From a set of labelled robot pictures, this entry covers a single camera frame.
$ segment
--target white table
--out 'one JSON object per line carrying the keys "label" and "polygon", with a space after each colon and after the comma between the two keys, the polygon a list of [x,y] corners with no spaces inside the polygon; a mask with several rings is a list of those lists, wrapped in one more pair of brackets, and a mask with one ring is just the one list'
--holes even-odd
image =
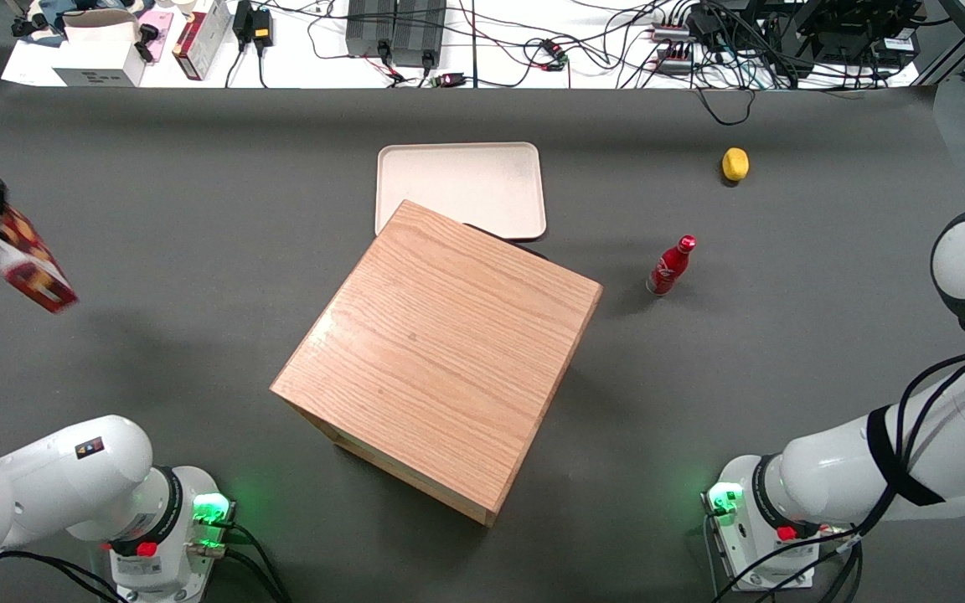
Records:
{"label": "white table", "polygon": [[[445,31],[443,39],[443,50],[441,51],[441,64],[439,69],[434,72],[463,72],[466,75],[472,73],[472,35],[471,24],[468,22],[470,17],[460,10],[460,1],[464,7],[471,8],[471,0],[449,0],[449,8],[446,12],[445,24],[451,28]],[[604,7],[627,8],[629,0],[594,0],[592,4],[604,5]],[[236,0],[229,0],[230,11],[234,11]],[[319,14],[324,13],[326,4],[315,5],[308,0],[279,0],[279,4],[284,8],[307,8],[318,14],[298,14],[278,10],[271,5],[271,14],[275,20],[275,46],[268,49],[264,58],[264,80],[271,88],[382,88],[390,84],[390,79],[380,73],[374,66],[368,64],[367,60],[360,58],[337,58],[321,59],[315,54],[317,49],[319,54],[327,57],[340,56],[346,54],[344,42],[344,19],[318,18]],[[605,28],[606,20],[612,13],[598,10],[598,8],[583,7],[583,5],[571,3],[570,0],[476,0],[475,10],[480,15],[476,19],[476,27],[488,37],[501,39],[506,42],[522,43],[531,38],[546,38],[548,34],[544,31],[533,31],[520,27],[507,26],[507,24],[489,22],[486,17],[493,17],[510,22],[532,24],[532,26],[545,27],[547,29],[564,32],[564,34],[575,35],[577,38],[592,37],[600,34]],[[675,7],[677,0],[663,5]],[[166,10],[176,12],[176,8],[156,8],[156,10]],[[348,10],[348,0],[333,0],[333,15],[343,16]],[[640,24],[631,27],[629,39],[635,39],[629,47],[627,62],[633,65],[640,65],[654,51],[656,44],[651,42],[646,34],[650,29],[650,20],[645,18]],[[311,26],[311,34],[314,37],[314,49],[312,49],[312,39],[307,35],[307,26]],[[179,13],[175,15],[171,31],[169,31],[169,41],[164,50],[162,60],[157,64],[149,65],[145,69],[141,80],[141,86],[145,88],[222,88],[225,86],[226,75],[230,71],[237,56],[237,44],[233,34],[227,32],[226,38],[222,43],[217,60],[214,62],[207,80],[192,81],[185,79],[177,62],[173,60],[171,49],[173,41],[176,41],[184,27],[184,16]],[[613,32],[608,37],[609,53],[620,54],[622,48],[624,30]],[[601,45],[601,39],[594,39],[593,45]],[[478,73],[480,80],[489,80],[493,83],[513,84],[524,77],[524,72],[528,71],[523,65],[517,64],[512,58],[500,49],[489,39],[479,37],[477,40],[478,51]],[[65,85],[61,79],[51,69],[54,57],[60,49],[17,42],[11,54],[7,68],[3,71],[3,79],[16,81],[19,84],[28,85]],[[508,49],[514,57],[523,59],[522,50],[518,47]],[[571,80],[573,88],[616,88],[623,84],[627,77],[635,72],[634,68],[625,68],[623,75],[617,79],[619,69],[604,70],[598,68],[587,60],[582,50],[572,49],[570,56],[570,69],[567,72],[547,73],[539,69],[529,70],[528,76],[521,84],[524,88],[567,88],[568,81]],[[544,54],[539,55],[540,59],[546,58]],[[834,87],[845,83],[841,74],[836,72],[835,65],[819,66],[815,69],[815,74],[805,80],[800,81],[800,88],[826,88]],[[398,69],[398,71],[409,79],[418,79],[421,76],[419,69]],[[850,76],[847,77],[846,84],[854,85],[854,77],[858,75],[858,68],[849,68]],[[862,71],[862,86],[870,87],[870,70]],[[640,81],[647,80],[648,73],[643,73]],[[900,73],[888,79],[888,85],[910,85],[918,76],[914,64],[908,65]],[[696,77],[698,85],[713,85],[714,87],[731,87],[735,84],[735,70],[727,68],[707,68],[702,73],[701,79]],[[757,80],[762,85],[770,83],[769,76],[765,72],[759,73]],[[635,85],[635,80],[628,85],[629,88]],[[245,57],[242,57],[240,64],[234,69],[233,77],[230,79],[230,87],[233,88],[258,88],[261,87],[260,77],[258,77],[258,59],[254,47],[249,46]],[[689,88],[690,81],[687,77],[683,79],[671,79],[655,75],[648,80],[647,88]]]}

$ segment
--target red button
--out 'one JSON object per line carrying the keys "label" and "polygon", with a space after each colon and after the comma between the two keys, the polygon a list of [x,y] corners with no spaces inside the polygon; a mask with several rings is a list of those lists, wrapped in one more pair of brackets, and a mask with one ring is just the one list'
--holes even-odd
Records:
{"label": "red button", "polygon": [[792,526],[781,526],[777,528],[777,538],[781,539],[781,542],[788,542],[789,539],[796,539],[796,529]]}

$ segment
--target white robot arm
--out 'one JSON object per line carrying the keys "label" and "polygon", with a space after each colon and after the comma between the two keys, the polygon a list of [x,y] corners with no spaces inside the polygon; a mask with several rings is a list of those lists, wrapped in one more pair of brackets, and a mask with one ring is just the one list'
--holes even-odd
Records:
{"label": "white robot arm", "polygon": [[[965,214],[934,245],[931,274],[965,331]],[[818,556],[817,539],[835,533],[831,526],[865,522],[887,488],[896,496],[881,519],[965,516],[965,365],[908,398],[899,430],[904,449],[914,440],[906,461],[895,453],[899,413],[890,405],[793,440],[780,454],[725,466],[704,502],[729,573],[743,574],[736,590],[811,586],[805,568]]]}
{"label": "white robot arm", "polygon": [[221,542],[230,504],[194,466],[151,465],[137,424],[103,416],[66,427],[0,458],[0,552],[61,530],[111,551],[119,595],[199,600],[210,559],[190,544]]}

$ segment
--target power supply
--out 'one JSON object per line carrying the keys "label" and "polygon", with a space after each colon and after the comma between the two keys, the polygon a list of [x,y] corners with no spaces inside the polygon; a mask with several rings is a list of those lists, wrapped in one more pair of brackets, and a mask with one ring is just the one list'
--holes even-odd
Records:
{"label": "power supply", "polygon": [[397,0],[348,0],[345,46],[355,57],[386,58],[394,41]]}
{"label": "power supply", "polygon": [[394,64],[437,69],[446,0],[400,0],[394,26]]}

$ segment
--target green led light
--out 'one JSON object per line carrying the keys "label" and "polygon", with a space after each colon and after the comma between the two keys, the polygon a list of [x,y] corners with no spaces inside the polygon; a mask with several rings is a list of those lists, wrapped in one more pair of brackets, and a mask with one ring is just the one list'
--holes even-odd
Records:
{"label": "green led light", "polygon": [[192,499],[192,519],[196,522],[224,522],[230,517],[230,500],[214,492]]}
{"label": "green led light", "polygon": [[743,486],[721,482],[714,484],[707,496],[713,503],[713,510],[717,515],[728,515],[739,507],[740,499],[743,498]]}

